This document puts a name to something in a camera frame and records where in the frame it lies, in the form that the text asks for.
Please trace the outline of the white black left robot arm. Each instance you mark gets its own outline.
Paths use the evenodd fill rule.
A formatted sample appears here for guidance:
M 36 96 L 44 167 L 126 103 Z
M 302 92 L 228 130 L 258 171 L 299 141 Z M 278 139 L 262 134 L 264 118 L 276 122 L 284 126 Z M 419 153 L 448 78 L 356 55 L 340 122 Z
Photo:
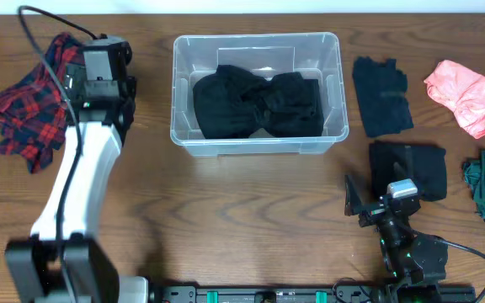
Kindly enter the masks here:
M 110 172 L 134 120 L 136 79 L 129 43 L 100 35 L 70 65 L 66 147 L 51 196 L 27 239 L 4 256 L 22 302 L 146 302 L 149 282 L 121 276 L 97 241 Z

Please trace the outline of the red plaid flannel shirt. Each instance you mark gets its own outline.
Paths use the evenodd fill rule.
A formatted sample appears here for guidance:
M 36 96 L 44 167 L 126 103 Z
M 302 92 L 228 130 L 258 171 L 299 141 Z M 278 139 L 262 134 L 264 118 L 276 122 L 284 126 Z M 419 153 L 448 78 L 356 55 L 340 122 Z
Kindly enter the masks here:
M 52 163 L 65 141 L 67 106 L 43 64 L 0 92 L 0 154 L 20 155 L 28 171 Z

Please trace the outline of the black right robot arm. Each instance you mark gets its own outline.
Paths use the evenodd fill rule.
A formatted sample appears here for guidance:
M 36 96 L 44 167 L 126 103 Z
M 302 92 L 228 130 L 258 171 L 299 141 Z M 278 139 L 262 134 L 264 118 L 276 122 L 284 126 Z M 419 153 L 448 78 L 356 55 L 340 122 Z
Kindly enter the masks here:
M 375 202 L 364 203 L 354 179 L 344 177 L 344 213 L 356 215 L 361 227 L 374 226 L 381 254 L 392 274 L 384 285 L 366 292 L 370 302 L 441 302 L 439 282 L 446 277 L 448 248 L 415 233 L 409 217 L 420 209 L 418 187 L 411 178 L 389 183 Z

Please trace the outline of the black shirt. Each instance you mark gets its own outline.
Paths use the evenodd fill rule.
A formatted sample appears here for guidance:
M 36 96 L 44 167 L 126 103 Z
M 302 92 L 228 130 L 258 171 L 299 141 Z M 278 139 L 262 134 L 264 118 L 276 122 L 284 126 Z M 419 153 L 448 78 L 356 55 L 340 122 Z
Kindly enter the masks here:
M 397 69 L 397 61 L 383 62 L 358 57 L 352 78 L 365 133 L 370 138 L 399 134 L 413 128 L 406 92 L 407 75 Z

